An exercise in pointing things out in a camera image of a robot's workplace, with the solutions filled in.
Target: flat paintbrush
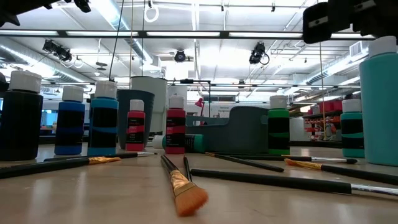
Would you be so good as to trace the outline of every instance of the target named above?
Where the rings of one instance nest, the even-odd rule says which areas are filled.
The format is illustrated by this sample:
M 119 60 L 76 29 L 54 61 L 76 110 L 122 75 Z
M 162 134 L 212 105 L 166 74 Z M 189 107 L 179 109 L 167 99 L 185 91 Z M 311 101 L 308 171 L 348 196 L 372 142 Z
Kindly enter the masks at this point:
M 349 184 L 329 180 L 314 180 L 297 177 L 280 177 L 274 175 L 243 174 L 237 172 L 221 172 L 215 170 L 192 169 L 191 174 L 198 177 L 210 177 L 223 180 L 233 180 L 252 184 L 271 185 L 277 187 L 289 187 L 301 190 L 313 190 L 317 192 L 360 194 L 371 193 L 372 196 L 393 195 L 398 196 L 398 189 L 387 187 L 371 187 L 367 185 Z
M 348 177 L 355 177 L 355 178 L 359 178 L 359 179 L 371 180 L 371 181 L 376 181 L 376 182 L 385 183 L 385 184 L 398 185 L 398 176 L 394 176 L 394 175 L 379 174 L 379 173 L 375 173 L 375 172 L 368 172 L 368 171 L 362 171 L 362 170 L 356 170 L 356 169 L 347 169 L 347 168 L 335 167 L 335 166 L 327 166 L 327 165 L 323 165 L 323 164 L 316 164 L 313 162 L 298 162 L 298 161 L 293 161 L 291 159 L 286 159 L 285 162 L 286 162 L 286 164 L 288 164 L 290 166 L 298 166 L 298 167 L 304 167 L 304 168 L 309 168 L 309 169 L 322 170 L 322 171 L 327 171 L 327 172 L 331 172 L 334 174 L 345 175 Z
M 91 157 L 108 157 L 108 158 L 119 157 L 120 159 L 128 159 L 128 158 L 150 156 L 150 155 L 157 155 L 157 153 L 156 152 L 132 152 L 132 153 L 117 153 L 114 155 L 100 155 L 100 156 L 65 156 L 65 157 L 47 158 L 47 159 L 44 159 L 44 162 L 61 161 L 61 160 L 65 160 L 65 159 L 91 158 Z
M 342 162 L 347 164 L 355 164 L 358 160 L 356 159 L 340 159 L 340 158 L 327 158 L 327 157 L 315 157 L 315 156 L 272 156 L 272 155 L 260 155 L 260 156 L 235 156 L 231 157 L 238 159 L 250 159 L 250 160 L 265 160 L 265 161 L 284 161 L 285 158 L 294 160 L 294 161 L 304 161 L 304 162 Z
M 0 179 L 18 177 L 22 175 L 38 174 L 55 170 L 69 169 L 86 165 L 102 164 L 120 161 L 118 157 L 91 157 L 81 159 L 66 159 L 62 161 L 38 162 L 35 164 L 23 164 L 15 166 L 0 167 Z
M 161 159 L 165 170 L 170 175 L 177 214 L 179 216 L 193 215 L 207 202 L 207 192 L 187 180 L 167 157 L 161 156 Z
M 222 155 L 213 154 L 213 153 L 209 153 L 209 152 L 206 152 L 206 155 L 207 156 L 212 156 L 212 157 L 215 157 L 215 158 L 219 158 L 219 159 L 224 159 L 224 160 L 231 161 L 231 162 L 237 162 L 237 163 L 248 165 L 248 166 L 258 167 L 258 168 L 266 169 L 266 170 L 271 170 L 271 171 L 275 171 L 275 172 L 283 172 L 283 171 L 285 171 L 281 167 L 272 166 L 272 165 L 268 165 L 268 164 L 263 164 L 263 163 L 260 163 L 260 162 L 247 161 L 247 160 L 244 160 L 244 159 L 238 159 L 238 158 L 231 157 L 231 156 L 222 156 Z

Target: fluorescent light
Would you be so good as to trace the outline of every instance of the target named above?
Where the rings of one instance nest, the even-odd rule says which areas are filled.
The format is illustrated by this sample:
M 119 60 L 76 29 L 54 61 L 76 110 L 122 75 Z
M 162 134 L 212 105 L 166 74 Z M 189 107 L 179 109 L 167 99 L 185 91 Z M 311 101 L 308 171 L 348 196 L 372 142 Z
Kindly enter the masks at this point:
M 230 37 L 271 37 L 271 38 L 301 38 L 299 32 L 230 32 Z
M 346 81 L 344 81 L 344 82 L 342 82 L 342 83 L 339 83 L 339 85 L 347 85 L 347 84 L 356 82 L 356 81 L 358 81 L 359 79 L 360 79 L 360 77 L 350 78 L 349 80 L 346 80 Z
M 374 39 L 371 35 L 361 36 L 359 33 L 337 33 L 332 34 L 331 38 L 333 39 Z
M 161 37 L 219 37 L 220 32 L 147 32 L 147 35 Z
M 0 30 L 1 35 L 58 35 L 57 31 L 51 30 Z
M 99 37 L 113 37 L 118 34 L 117 31 L 67 31 L 70 36 L 99 36 Z M 129 37 L 131 32 L 119 32 L 120 37 Z M 132 36 L 138 36 L 138 32 L 132 32 Z

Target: pink paint bottle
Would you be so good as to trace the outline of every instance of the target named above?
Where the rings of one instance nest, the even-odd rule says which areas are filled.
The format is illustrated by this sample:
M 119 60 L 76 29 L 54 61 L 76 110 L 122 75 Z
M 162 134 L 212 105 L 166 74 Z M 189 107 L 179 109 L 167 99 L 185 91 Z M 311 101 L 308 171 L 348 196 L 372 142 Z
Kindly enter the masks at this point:
M 126 150 L 144 150 L 145 113 L 142 100 L 130 100 L 130 111 L 127 114 Z
M 185 110 L 182 96 L 171 96 L 166 121 L 166 154 L 185 153 Z

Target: brush bristles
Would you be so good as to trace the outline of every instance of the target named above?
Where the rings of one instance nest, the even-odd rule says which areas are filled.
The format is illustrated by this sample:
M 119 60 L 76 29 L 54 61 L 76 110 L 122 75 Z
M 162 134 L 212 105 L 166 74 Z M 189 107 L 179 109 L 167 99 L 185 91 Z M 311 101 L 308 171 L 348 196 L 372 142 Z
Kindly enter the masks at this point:
M 193 215 L 208 200 L 207 192 L 194 185 L 188 190 L 180 193 L 175 198 L 175 208 L 179 216 Z

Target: black brush handle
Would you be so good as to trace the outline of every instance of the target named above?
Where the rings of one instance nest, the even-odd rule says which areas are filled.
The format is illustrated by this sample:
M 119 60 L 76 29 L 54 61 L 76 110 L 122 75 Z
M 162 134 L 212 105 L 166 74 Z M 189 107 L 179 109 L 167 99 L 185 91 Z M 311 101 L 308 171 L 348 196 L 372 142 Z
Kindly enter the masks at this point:
M 219 158 L 219 159 L 225 159 L 225 160 L 228 160 L 228 161 L 231 161 L 231 162 L 237 162 L 237 163 L 240 163 L 240 164 L 245 164 L 245 165 L 248 165 L 248 166 L 258 167 L 258 168 L 261 168 L 261 169 L 271 170 L 271 171 L 275 171 L 275 172 L 283 172 L 283 171 L 285 171 L 281 167 L 272 166 L 272 165 L 268 165 L 268 164 L 263 164 L 263 163 L 260 163 L 260 162 L 247 161 L 247 160 L 244 160 L 244 159 L 238 159 L 238 158 L 231 157 L 231 156 L 222 156 L 222 155 L 215 154 L 215 157 Z
M 375 172 L 368 172 L 356 169 L 347 169 L 342 167 L 335 166 L 326 166 L 322 165 L 321 170 L 332 172 L 334 174 L 341 174 L 348 177 L 355 177 L 364 180 L 371 180 L 385 184 L 398 185 L 398 176 L 389 175 L 389 174 L 379 174 Z
M 128 159 L 134 158 L 138 156 L 138 153 L 120 153 L 115 155 L 102 155 L 103 157 L 119 157 L 120 159 Z M 101 157 L 101 156 L 65 156 L 65 157 L 56 157 L 56 158 L 47 158 L 44 159 L 44 162 L 48 161 L 62 161 L 65 159 L 81 159 L 81 158 L 91 158 L 91 157 Z
M 184 156 L 184 166 L 185 166 L 185 172 L 187 173 L 187 179 L 192 182 L 192 176 L 191 176 L 191 172 L 190 172 L 190 168 L 189 168 L 189 162 L 188 162 L 188 158 L 186 156 Z
M 250 160 L 265 160 L 265 161 L 284 161 L 286 158 L 294 161 L 305 161 L 311 162 L 311 157 L 308 156 L 231 156 L 238 159 L 250 159 Z
M 164 161 L 166 168 L 169 172 L 172 172 L 173 170 L 178 170 L 177 166 L 175 166 L 174 163 L 170 161 L 170 159 L 167 158 L 165 155 L 162 155 L 160 158 Z
M 23 175 L 38 174 L 55 170 L 69 169 L 85 166 L 90 163 L 88 158 L 69 159 L 53 162 L 38 162 L 35 164 L 23 164 L 16 166 L 0 167 L 0 179 L 19 177 Z
M 297 177 L 279 177 L 274 175 L 243 174 L 236 172 L 220 172 L 200 169 L 192 169 L 191 174 L 198 177 L 211 177 L 252 184 L 289 187 L 301 190 L 314 190 L 318 192 L 351 194 L 351 184 L 329 180 L 314 180 Z

